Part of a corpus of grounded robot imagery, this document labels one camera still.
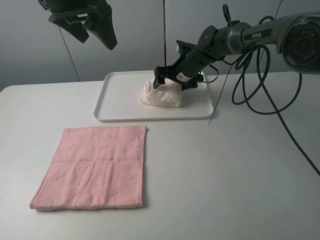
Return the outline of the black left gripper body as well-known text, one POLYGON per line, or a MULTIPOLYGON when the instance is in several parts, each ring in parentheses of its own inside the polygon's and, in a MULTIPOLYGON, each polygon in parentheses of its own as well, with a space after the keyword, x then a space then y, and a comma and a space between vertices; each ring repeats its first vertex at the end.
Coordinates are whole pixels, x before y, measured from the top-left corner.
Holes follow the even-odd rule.
POLYGON ((38 3, 68 24, 93 24, 110 17, 110 5, 105 0, 38 0, 38 3))

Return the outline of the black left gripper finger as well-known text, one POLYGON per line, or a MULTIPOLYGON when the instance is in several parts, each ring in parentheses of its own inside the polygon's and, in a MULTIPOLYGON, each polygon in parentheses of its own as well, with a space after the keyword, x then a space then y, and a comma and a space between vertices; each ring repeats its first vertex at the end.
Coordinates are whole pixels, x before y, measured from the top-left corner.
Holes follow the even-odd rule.
POLYGON ((60 27, 81 43, 85 43, 86 40, 89 38, 89 34, 83 28, 83 25, 81 22, 69 24, 66 21, 62 21, 62 23, 60 24, 60 27))
POLYGON ((106 48, 113 50, 118 44, 109 4, 89 4, 87 20, 82 27, 94 34, 106 48))

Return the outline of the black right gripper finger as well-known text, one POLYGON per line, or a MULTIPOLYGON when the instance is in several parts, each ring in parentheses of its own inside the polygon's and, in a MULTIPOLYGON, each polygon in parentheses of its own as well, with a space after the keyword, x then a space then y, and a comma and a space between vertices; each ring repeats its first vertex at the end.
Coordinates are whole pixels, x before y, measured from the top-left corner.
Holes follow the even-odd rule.
POLYGON ((152 86, 154 89, 157 89, 158 87, 165 85, 165 77, 163 75, 156 75, 154 77, 154 81, 152 83, 152 86))

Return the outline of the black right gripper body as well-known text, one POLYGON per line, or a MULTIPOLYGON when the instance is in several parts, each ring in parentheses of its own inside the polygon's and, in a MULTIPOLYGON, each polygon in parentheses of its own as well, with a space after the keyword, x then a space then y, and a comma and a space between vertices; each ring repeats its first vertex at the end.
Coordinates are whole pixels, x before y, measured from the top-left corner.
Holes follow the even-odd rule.
POLYGON ((172 65, 156 67, 154 77, 162 75, 165 79, 181 85, 183 91, 197 88, 198 83, 204 80, 200 72, 208 65, 205 48, 203 44, 184 42, 178 60, 172 65))

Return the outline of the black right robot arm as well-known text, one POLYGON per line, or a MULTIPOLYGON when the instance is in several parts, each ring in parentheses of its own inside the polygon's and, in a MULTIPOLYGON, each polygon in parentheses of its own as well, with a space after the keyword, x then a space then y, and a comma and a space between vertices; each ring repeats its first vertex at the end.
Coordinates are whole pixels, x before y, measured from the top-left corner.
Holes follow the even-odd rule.
POLYGON ((269 44, 276 45, 276 52, 295 72, 319 74, 320 13, 300 13, 255 26, 229 21, 220 29, 208 26, 197 44, 176 43, 180 56, 173 65, 154 69, 154 89, 165 84, 166 79, 180 84, 183 90, 196 88, 204 80, 200 72, 209 64, 269 44))

